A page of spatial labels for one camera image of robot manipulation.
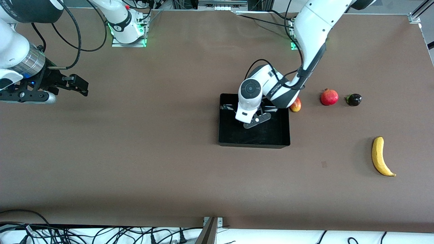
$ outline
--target black tray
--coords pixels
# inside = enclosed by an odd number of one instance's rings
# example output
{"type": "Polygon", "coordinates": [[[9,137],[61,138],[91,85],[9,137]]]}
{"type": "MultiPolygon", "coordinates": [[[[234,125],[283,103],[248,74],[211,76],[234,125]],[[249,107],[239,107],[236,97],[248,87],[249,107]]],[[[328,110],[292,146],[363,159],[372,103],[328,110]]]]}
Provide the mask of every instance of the black tray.
{"type": "MultiPolygon", "coordinates": [[[[270,120],[245,129],[243,123],[235,119],[237,105],[238,94],[220,94],[218,141],[221,146],[284,148],[291,144],[288,109],[270,112],[270,120]],[[234,110],[222,109],[223,105],[230,105],[234,110]]],[[[268,99],[263,105],[273,106],[268,99]]]]}

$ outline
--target yellow banana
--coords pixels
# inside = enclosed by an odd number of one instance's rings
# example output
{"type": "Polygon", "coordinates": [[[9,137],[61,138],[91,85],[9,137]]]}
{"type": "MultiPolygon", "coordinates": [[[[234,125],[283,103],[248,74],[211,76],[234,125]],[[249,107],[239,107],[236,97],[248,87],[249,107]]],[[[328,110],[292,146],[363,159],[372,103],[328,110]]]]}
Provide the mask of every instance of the yellow banana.
{"type": "Polygon", "coordinates": [[[386,163],[384,163],[383,147],[383,137],[379,136],[375,138],[374,144],[372,145],[372,161],[374,162],[374,166],[377,168],[378,172],[380,172],[382,175],[395,177],[396,174],[392,173],[392,171],[390,171],[390,169],[387,167],[386,163]]]}

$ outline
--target brown table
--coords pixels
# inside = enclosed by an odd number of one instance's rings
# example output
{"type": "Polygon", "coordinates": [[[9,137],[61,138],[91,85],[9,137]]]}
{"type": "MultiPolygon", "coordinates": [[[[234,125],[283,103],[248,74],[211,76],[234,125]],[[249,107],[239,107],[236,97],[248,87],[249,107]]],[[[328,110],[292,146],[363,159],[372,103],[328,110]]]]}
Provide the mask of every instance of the brown table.
{"type": "MultiPolygon", "coordinates": [[[[83,48],[98,46],[96,14],[74,13],[83,48]]],[[[37,26],[47,56],[70,64],[75,50],[37,26]]],[[[57,26],[76,40],[66,14],[57,26]]],[[[30,25],[19,32],[40,44],[30,25]]],[[[221,147],[219,95],[235,93],[258,58],[282,73],[300,62],[281,27],[226,11],[163,12],[148,47],[83,53],[64,74],[85,78],[88,97],[61,90],[54,105],[0,104],[0,208],[64,224],[200,226],[216,215],[232,228],[432,231],[434,69],[417,25],[343,16],[290,115],[292,144],[221,147]],[[340,94],[336,105],[319,103],[325,88],[340,94]],[[343,100],[354,92],[359,107],[343,100]],[[395,178],[372,165],[378,135],[395,178]]]]}

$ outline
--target eggplant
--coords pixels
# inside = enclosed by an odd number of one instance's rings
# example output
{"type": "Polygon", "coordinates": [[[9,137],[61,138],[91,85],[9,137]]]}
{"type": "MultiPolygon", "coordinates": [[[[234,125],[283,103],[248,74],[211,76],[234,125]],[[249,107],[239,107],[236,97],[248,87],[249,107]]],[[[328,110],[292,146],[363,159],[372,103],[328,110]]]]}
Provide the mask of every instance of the eggplant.
{"type": "Polygon", "coordinates": [[[345,97],[345,101],[350,106],[358,106],[362,102],[362,96],[360,94],[354,93],[345,97]]]}

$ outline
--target red pomegranate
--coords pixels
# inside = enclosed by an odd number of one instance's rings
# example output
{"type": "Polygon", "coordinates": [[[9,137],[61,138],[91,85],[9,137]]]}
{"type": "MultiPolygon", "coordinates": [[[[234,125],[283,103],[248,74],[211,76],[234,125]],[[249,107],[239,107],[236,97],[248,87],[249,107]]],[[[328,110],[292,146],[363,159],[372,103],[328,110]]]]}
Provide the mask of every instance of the red pomegranate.
{"type": "Polygon", "coordinates": [[[328,88],[321,94],[321,103],[325,106],[335,104],[339,99],[338,93],[335,90],[328,88]]]}

